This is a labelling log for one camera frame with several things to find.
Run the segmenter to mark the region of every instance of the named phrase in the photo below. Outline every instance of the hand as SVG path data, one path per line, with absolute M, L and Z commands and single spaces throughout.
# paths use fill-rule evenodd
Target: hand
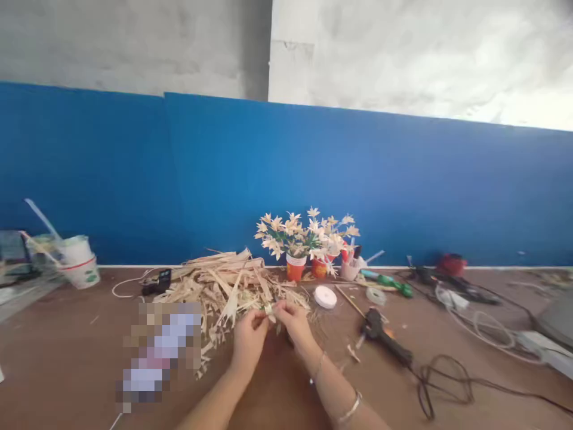
M 263 351 L 269 329 L 265 311 L 251 309 L 235 327 L 235 345 L 230 369 L 241 376 L 252 377 Z
M 273 310 L 277 319 L 285 325 L 295 349 L 302 357 L 309 373 L 313 375 L 321 360 L 322 350 L 312 336 L 306 311 L 286 300 L 278 302 Z

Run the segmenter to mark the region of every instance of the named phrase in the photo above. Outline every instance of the glue gun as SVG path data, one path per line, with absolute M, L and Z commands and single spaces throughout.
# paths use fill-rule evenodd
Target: glue gun
M 371 340 L 379 341 L 394 357 L 398 359 L 400 364 L 404 367 L 410 368 L 412 366 L 412 352 L 405 349 L 397 341 L 388 336 L 383 329 L 382 315 L 375 308 L 370 308 L 366 313 L 366 320 L 362 331 Z

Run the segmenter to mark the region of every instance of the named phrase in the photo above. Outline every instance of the white wall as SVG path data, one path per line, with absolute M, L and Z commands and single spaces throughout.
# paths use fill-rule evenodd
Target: white wall
M 275 0 L 269 101 L 573 130 L 570 0 Z
M 0 80 L 266 100 L 272 0 L 1 0 Z

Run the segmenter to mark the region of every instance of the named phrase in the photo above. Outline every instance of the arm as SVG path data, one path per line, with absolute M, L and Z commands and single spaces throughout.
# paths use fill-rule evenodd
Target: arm
M 304 309 L 281 301 L 275 306 L 275 316 L 285 325 L 295 349 L 315 381 L 322 405 L 333 423 L 347 414 L 356 402 L 356 391 L 340 370 L 316 343 Z M 386 429 L 387 424 L 361 400 L 356 411 L 344 423 L 350 429 Z
M 249 311 L 235 328 L 233 359 L 229 369 L 179 424 L 177 430 L 224 430 L 251 381 L 261 357 L 269 319 L 264 311 Z

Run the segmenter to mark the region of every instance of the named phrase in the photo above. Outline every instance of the blue wall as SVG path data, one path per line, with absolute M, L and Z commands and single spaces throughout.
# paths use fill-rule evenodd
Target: blue wall
M 40 231 L 29 196 L 100 263 L 266 255 L 258 218 L 314 205 L 352 213 L 379 265 L 573 264 L 573 133 L 14 84 L 0 109 L 0 228 Z
M 0 228 L 87 234 L 98 262 L 174 263 L 192 249 L 162 97 L 0 84 Z

